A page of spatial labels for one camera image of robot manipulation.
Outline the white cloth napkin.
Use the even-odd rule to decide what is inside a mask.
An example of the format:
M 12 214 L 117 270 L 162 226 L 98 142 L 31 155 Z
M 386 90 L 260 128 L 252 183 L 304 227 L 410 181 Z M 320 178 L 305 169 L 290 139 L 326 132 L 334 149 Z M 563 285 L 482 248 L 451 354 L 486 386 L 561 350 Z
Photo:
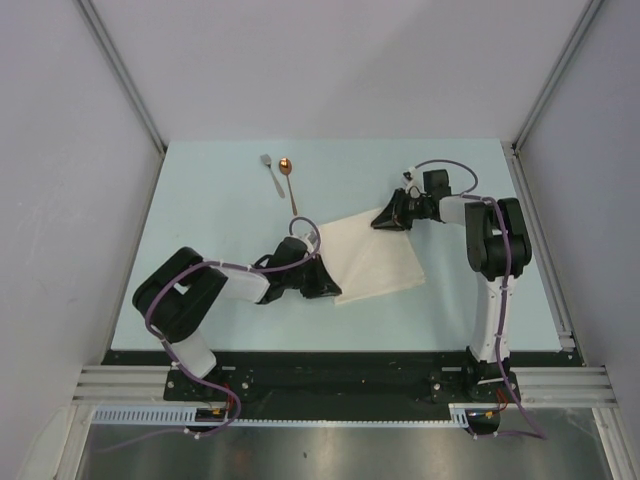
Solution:
M 372 209 L 319 227 L 320 255 L 340 287 L 336 305 L 387 295 L 425 283 L 426 276 L 406 231 L 375 230 Z

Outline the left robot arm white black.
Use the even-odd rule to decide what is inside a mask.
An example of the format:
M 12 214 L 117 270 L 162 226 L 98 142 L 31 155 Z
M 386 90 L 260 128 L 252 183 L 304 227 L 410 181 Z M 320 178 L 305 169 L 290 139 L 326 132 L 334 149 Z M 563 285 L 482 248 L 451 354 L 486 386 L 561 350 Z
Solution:
M 214 302 L 228 298 L 266 305 L 287 290 L 297 290 L 305 299 L 341 295 L 317 246 L 315 240 L 289 235 L 272 254 L 248 267 L 207 262 L 183 247 L 136 289 L 132 304 L 172 360 L 189 372 L 187 389 L 207 400 L 219 392 L 221 376 L 199 327 Z

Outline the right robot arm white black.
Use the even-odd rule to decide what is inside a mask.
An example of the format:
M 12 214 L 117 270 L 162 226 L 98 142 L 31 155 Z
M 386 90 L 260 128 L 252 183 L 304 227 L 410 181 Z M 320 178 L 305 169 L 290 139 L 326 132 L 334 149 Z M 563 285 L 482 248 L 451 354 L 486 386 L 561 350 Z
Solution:
M 518 278 L 532 260 L 532 246 L 519 200 L 495 200 L 465 191 L 453 194 L 445 169 L 423 173 L 416 184 L 412 170 L 404 187 L 370 226 L 409 231 L 416 220 L 460 225 L 465 230 L 468 264 L 477 274 L 476 320 L 466 362 L 454 374 L 466 398 L 489 402 L 508 396 L 511 388 L 508 317 Z

